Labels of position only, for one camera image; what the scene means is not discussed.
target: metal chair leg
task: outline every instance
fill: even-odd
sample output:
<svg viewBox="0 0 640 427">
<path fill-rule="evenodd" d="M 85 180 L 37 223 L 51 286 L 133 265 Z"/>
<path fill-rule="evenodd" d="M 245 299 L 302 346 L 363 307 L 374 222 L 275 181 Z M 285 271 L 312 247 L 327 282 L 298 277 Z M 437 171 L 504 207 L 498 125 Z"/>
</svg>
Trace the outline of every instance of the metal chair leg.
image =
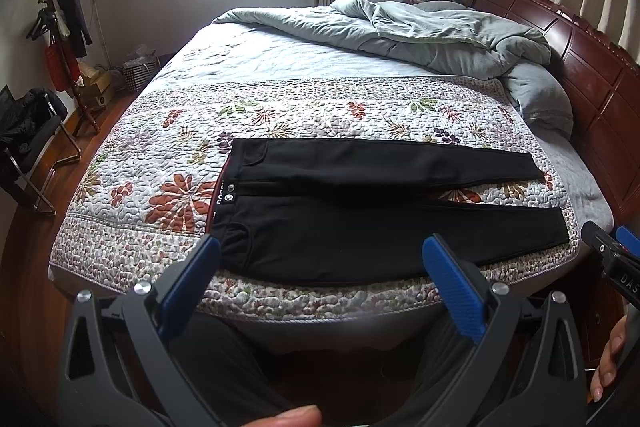
<svg viewBox="0 0 640 427">
<path fill-rule="evenodd" d="M 14 157 L 11 156 L 11 153 L 9 151 L 6 151 L 6 155 L 9 156 L 9 159 L 11 160 L 11 163 L 14 165 L 15 169 L 18 171 L 18 173 L 20 174 L 21 178 L 27 182 L 27 184 L 36 192 L 36 194 L 38 195 L 38 199 L 36 200 L 36 204 L 33 205 L 34 210 L 36 211 L 36 213 L 38 214 L 46 214 L 47 216 L 55 216 L 56 215 L 56 210 L 53 207 L 53 205 L 50 203 L 49 200 L 47 200 L 46 196 L 33 184 L 33 182 L 31 182 L 31 180 L 27 177 L 27 175 L 22 172 L 20 170 L 20 167 L 18 166 L 17 162 L 15 161 Z M 40 210 L 38 208 L 38 204 L 40 203 L 40 200 L 44 201 L 46 203 L 46 205 L 51 209 L 51 210 Z"/>
<path fill-rule="evenodd" d="M 79 162 L 80 158 L 81 158 L 82 151 L 80 150 L 79 145 L 76 143 L 76 140 L 74 140 L 73 137 L 69 134 L 69 131 L 66 130 L 66 127 L 64 126 L 64 124 L 62 122 L 60 122 L 60 124 L 58 124 L 58 126 L 65 133 L 65 135 L 68 138 L 69 142 L 71 142 L 71 145 L 74 146 L 74 148 L 76 149 L 77 152 L 74 155 L 68 156 L 66 158 L 61 158 L 60 160 L 56 161 L 51 166 L 51 168 L 49 169 L 49 172 L 47 172 L 47 177 L 45 178 L 44 183 L 42 184 L 42 191 L 43 192 L 45 192 L 45 190 L 47 190 L 47 187 L 49 186 L 49 182 L 51 181 L 53 175 L 56 173 L 56 168 L 57 167 L 60 167 L 62 165 L 68 165 L 69 163 Z M 39 204 L 40 204 L 40 197 L 38 197 L 38 199 L 36 199 L 36 207 L 38 207 Z"/>
<path fill-rule="evenodd" d="M 51 105 L 51 101 L 49 100 L 49 95 L 47 93 L 45 93 L 44 98 L 47 101 L 47 105 L 49 106 L 49 112 L 51 113 L 51 116 L 57 115 L 56 110 L 53 108 L 53 105 Z M 76 149 L 76 154 L 68 156 L 66 158 L 61 158 L 60 160 L 57 160 L 55 163 L 53 163 L 53 165 L 49 169 L 49 172 L 47 173 L 47 177 L 45 178 L 44 183 L 42 184 L 42 192 L 45 192 L 45 190 L 47 190 L 47 186 L 49 185 L 49 182 L 51 181 L 53 175 L 56 173 L 57 167 L 80 161 L 82 154 L 79 145 L 76 143 L 76 140 L 74 140 L 73 137 L 69 134 L 69 131 L 66 130 L 64 123 L 60 122 L 58 126 L 60 127 L 60 129 L 62 129 L 62 132 L 65 134 L 69 142 L 71 142 L 71 145 L 74 147 L 74 149 Z M 35 203 L 36 208 L 40 206 L 41 197 L 39 194 L 40 192 L 38 191 L 38 199 L 36 199 Z"/>
</svg>

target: basket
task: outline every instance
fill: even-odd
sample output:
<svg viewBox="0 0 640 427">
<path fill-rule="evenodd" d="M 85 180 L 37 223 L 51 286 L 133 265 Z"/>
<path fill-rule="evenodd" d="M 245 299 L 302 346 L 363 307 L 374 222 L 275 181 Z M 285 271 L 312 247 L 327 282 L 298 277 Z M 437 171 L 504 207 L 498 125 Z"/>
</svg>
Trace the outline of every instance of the basket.
<svg viewBox="0 0 640 427">
<path fill-rule="evenodd" d="M 130 92 L 140 92 L 160 71 L 160 59 L 149 57 L 142 64 L 123 68 L 124 82 Z"/>
</svg>

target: cardboard box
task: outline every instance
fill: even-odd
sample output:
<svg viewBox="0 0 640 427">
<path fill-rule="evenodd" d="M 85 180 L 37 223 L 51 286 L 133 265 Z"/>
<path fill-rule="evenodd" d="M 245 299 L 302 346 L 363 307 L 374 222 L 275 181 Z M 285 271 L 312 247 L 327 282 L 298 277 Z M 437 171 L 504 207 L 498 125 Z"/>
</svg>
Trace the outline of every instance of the cardboard box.
<svg viewBox="0 0 640 427">
<path fill-rule="evenodd" d="M 100 107 L 107 105 L 114 95 L 113 86 L 111 86 L 111 73 L 107 71 L 94 78 L 93 80 L 84 81 L 83 87 L 79 88 L 80 96 L 84 103 L 89 107 Z"/>
</svg>

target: wooden coat rack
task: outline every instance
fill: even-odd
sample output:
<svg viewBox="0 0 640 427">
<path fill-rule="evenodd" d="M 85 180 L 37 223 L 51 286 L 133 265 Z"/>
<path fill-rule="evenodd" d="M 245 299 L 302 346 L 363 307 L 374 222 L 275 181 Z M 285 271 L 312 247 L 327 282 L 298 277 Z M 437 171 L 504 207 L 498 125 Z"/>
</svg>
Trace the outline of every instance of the wooden coat rack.
<svg viewBox="0 0 640 427">
<path fill-rule="evenodd" d="M 55 18 L 56 7 L 53 3 L 53 0 L 39 0 L 38 3 L 46 4 L 47 5 L 46 10 L 53 15 L 52 17 L 49 18 L 49 20 L 53 22 L 48 25 L 49 31 L 53 36 L 52 45 L 56 47 L 56 52 L 58 54 L 58 58 L 60 59 L 62 70 L 69 81 L 69 85 L 71 86 L 71 91 L 73 92 L 74 98 L 76 99 L 76 102 L 78 103 L 78 107 L 80 109 L 81 116 L 80 116 L 80 120 L 78 121 L 78 125 L 76 125 L 74 136 L 78 136 L 80 127 L 85 121 L 89 122 L 91 126 L 95 129 L 95 133 L 98 134 L 100 132 L 100 126 L 96 123 L 92 115 L 92 112 L 89 110 L 89 108 L 86 107 L 86 105 L 82 101 L 82 96 L 80 95 L 80 91 L 78 89 L 78 86 L 76 85 L 77 79 L 72 77 L 71 71 L 69 70 L 69 66 L 66 63 L 65 53 L 62 49 L 63 39 L 62 39 L 62 36 L 60 35 L 60 30 L 58 29 L 58 24 L 56 22 L 56 18 Z"/>
</svg>

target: gray comforter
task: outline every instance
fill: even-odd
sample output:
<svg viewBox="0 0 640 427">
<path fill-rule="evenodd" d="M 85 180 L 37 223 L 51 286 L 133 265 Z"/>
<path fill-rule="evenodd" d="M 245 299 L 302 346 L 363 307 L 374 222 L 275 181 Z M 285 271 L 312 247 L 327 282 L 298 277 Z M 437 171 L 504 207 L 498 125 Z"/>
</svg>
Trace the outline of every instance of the gray comforter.
<svg viewBox="0 0 640 427">
<path fill-rule="evenodd" d="M 393 1 L 237 8 L 213 22 L 270 26 L 309 41 L 481 80 L 501 76 L 520 58 L 542 65 L 551 58 L 548 42 L 537 29 L 474 10 L 425 12 Z"/>
</svg>

